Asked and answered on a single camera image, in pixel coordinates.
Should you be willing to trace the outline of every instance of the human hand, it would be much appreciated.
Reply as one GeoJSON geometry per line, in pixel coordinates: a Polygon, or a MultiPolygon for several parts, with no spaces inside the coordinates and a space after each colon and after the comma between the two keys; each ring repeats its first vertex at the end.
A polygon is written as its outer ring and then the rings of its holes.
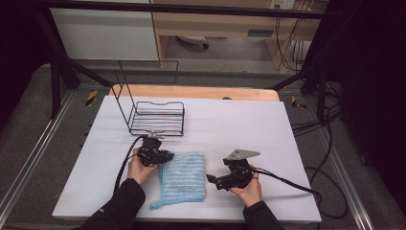
{"type": "MultiPolygon", "coordinates": [[[[132,151],[133,154],[137,154],[138,148],[132,151]]],[[[131,161],[128,162],[128,178],[133,178],[139,185],[144,184],[150,176],[150,174],[158,169],[158,165],[145,167],[137,155],[131,157],[131,161]]]]}
{"type": "Polygon", "coordinates": [[[259,183],[259,174],[254,172],[253,178],[245,188],[232,188],[230,191],[237,195],[247,208],[260,202],[262,200],[262,190],[259,183]]]}

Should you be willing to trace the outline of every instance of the white cabinet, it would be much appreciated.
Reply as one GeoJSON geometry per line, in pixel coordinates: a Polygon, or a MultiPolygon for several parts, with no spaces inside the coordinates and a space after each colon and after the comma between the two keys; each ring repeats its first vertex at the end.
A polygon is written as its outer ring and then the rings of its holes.
{"type": "MultiPolygon", "coordinates": [[[[147,0],[108,2],[148,3],[147,0]]],[[[158,59],[150,12],[65,9],[51,12],[70,58],[158,59]]]]}

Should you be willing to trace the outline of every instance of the white tabletop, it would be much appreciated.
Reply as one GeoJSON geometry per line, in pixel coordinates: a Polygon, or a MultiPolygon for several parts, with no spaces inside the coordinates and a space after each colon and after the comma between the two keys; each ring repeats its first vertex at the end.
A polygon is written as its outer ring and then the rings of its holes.
{"type": "MultiPolygon", "coordinates": [[[[166,137],[161,150],[204,153],[208,174],[229,174],[223,158],[235,149],[254,150],[260,155],[248,158],[250,164],[309,188],[283,103],[141,97],[134,101],[184,103],[184,136],[166,137]]],[[[117,173],[135,138],[129,134],[115,98],[106,96],[53,216],[83,219],[102,207],[112,196],[117,173]]],[[[313,195],[266,175],[260,175],[259,181],[263,200],[279,221],[321,221],[313,195]]],[[[147,199],[137,219],[243,221],[240,200],[231,192],[218,191],[209,182],[204,202],[165,205],[155,211],[148,206],[160,199],[158,172],[143,188],[147,199]]]]}

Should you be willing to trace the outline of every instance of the folded cloth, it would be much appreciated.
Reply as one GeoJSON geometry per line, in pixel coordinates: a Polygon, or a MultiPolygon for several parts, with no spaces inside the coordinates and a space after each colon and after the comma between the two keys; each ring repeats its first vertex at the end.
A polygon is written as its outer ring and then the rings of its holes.
{"type": "Polygon", "coordinates": [[[205,159],[203,153],[175,153],[160,166],[161,200],[149,209],[187,201],[203,201],[206,196],[205,159]]]}

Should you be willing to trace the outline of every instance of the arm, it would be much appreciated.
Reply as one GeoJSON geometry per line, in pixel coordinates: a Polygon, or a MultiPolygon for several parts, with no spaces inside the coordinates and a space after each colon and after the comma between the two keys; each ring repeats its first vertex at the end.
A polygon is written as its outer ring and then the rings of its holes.
{"type": "Polygon", "coordinates": [[[283,229],[262,200],[262,191],[259,183],[259,174],[254,173],[253,179],[243,189],[233,188],[231,192],[236,194],[245,205],[243,215],[249,230],[283,229]]]}
{"type": "Polygon", "coordinates": [[[146,194],[141,185],[147,181],[149,175],[157,168],[156,165],[145,167],[137,156],[132,157],[128,163],[127,180],[123,182],[113,197],[93,214],[80,229],[132,229],[135,217],[146,200],[146,194]]]}

